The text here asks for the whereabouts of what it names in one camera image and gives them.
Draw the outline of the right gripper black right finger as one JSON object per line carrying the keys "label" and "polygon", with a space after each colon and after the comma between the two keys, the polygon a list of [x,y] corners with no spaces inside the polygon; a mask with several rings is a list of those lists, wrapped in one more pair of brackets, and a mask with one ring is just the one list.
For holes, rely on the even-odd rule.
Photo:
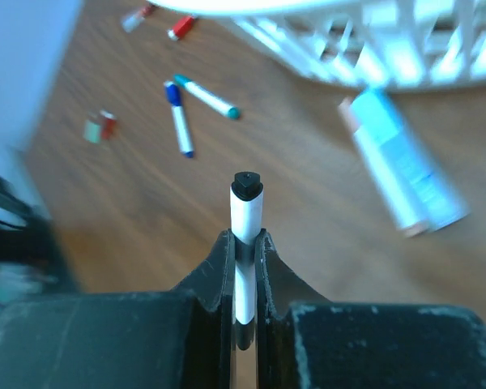
{"label": "right gripper black right finger", "polygon": [[334,302],[255,242],[260,388],[486,388],[486,325],[461,306]]}

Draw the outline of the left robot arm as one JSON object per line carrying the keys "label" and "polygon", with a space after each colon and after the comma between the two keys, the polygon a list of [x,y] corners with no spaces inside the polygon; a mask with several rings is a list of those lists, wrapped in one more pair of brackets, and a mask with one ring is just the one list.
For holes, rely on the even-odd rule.
{"label": "left robot arm", "polygon": [[49,221],[41,210],[13,194],[0,177],[0,209],[18,218],[0,220],[0,309],[35,294],[78,293]]}

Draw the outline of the green marker cap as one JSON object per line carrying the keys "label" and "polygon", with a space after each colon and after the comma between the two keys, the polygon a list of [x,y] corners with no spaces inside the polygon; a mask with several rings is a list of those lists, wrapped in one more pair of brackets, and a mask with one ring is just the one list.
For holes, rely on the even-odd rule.
{"label": "green marker cap", "polygon": [[96,120],[87,120],[85,122],[84,130],[83,130],[83,137],[89,143],[99,143],[101,140],[101,125]]}

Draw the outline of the blue marker pen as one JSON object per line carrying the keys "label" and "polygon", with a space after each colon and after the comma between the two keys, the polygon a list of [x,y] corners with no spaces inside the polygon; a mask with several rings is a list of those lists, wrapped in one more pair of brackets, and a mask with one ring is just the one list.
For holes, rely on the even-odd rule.
{"label": "blue marker pen", "polygon": [[183,156],[193,158],[194,145],[187,124],[185,110],[182,106],[180,90],[172,81],[164,82],[164,90],[171,106],[179,150]]}

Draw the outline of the green marker pen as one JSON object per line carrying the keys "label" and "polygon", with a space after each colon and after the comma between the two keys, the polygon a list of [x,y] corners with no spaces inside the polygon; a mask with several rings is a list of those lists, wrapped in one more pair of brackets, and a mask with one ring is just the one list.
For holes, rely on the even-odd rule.
{"label": "green marker pen", "polygon": [[188,93],[198,98],[222,116],[232,120],[240,118],[241,111],[235,105],[208,91],[192,79],[181,74],[175,74],[173,78],[180,87],[184,88]]}

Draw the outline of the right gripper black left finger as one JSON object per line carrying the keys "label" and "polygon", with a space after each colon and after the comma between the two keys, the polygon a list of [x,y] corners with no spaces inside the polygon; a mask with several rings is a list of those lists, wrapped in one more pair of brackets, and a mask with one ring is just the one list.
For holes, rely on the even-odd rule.
{"label": "right gripper black left finger", "polygon": [[0,388],[227,388],[235,239],[169,291],[32,297],[0,314]]}

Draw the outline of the black marker pen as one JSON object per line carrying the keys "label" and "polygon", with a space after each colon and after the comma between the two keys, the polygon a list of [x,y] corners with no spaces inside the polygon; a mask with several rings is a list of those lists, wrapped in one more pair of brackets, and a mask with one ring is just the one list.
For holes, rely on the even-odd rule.
{"label": "black marker pen", "polygon": [[231,231],[235,237],[235,330],[237,347],[254,341],[256,305],[255,242],[262,229],[263,189],[255,172],[234,175],[230,187]]}

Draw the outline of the red marker pen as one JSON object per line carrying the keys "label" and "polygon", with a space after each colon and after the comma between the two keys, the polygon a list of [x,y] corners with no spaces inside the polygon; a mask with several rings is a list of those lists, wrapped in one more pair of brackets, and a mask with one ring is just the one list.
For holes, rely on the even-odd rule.
{"label": "red marker pen", "polygon": [[182,17],[168,30],[168,37],[173,41],[179,41],[191,30],[196,19],[194,15]]}

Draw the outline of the red marker cap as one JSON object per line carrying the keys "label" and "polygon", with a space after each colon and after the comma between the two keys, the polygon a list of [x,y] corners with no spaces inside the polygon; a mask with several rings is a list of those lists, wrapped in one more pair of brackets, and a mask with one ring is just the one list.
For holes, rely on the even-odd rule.
{"label": "red marker cap", "polygon": [[114,135],[116,129],[117,117],[113,113],[102,109],[100,111],[100,118],[100,137],[102,140],[110,139]]}

